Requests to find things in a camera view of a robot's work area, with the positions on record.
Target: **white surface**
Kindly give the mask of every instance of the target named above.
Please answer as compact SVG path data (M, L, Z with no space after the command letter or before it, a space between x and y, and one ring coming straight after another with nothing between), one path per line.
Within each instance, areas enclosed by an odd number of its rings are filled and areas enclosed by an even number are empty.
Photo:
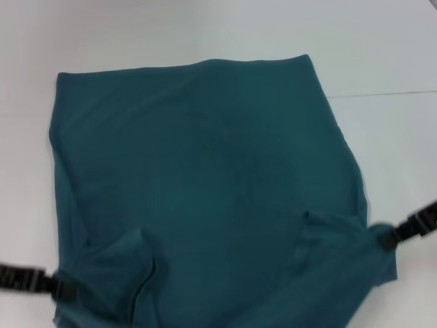
M330 97L437 90L428 0L0 0L0 260L57 266L47 130L56 74L310 54ZM437 95L331 98L371 221L437 198ZM399 281L357 327L437 327L437 236L399 249ZM0 293L0 327L50 327L48 298Z

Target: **t-shirt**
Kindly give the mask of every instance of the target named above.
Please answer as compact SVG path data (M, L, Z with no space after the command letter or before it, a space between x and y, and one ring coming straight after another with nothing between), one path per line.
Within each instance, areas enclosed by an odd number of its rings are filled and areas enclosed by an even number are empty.
M395 253L307 55L60 73L60 328L345 327Z

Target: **white table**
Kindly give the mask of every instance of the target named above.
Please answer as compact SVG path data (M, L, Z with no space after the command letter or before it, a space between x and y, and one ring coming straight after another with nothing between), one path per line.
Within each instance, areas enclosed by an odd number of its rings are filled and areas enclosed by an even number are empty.
M0 259L57 266L48 124L56 74L310 54L360 165L370 220L437 198L437 10L428 0L0 1ZM350 327L436 327L437 235ZM0 327L50 327L48 297L0 293Z

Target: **teal fabric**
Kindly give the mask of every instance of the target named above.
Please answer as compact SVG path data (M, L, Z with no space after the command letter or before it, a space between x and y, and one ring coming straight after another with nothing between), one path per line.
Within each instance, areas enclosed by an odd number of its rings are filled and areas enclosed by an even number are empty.
M61 328L345 327L395 253L308 56L61 73Z

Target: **teal shirt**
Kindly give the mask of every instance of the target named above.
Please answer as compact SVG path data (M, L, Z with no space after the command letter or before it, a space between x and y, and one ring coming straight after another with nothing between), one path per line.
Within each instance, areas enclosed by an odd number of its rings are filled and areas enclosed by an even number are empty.
M307 55L61 73L50 139L58 327L345 327L396 277Z

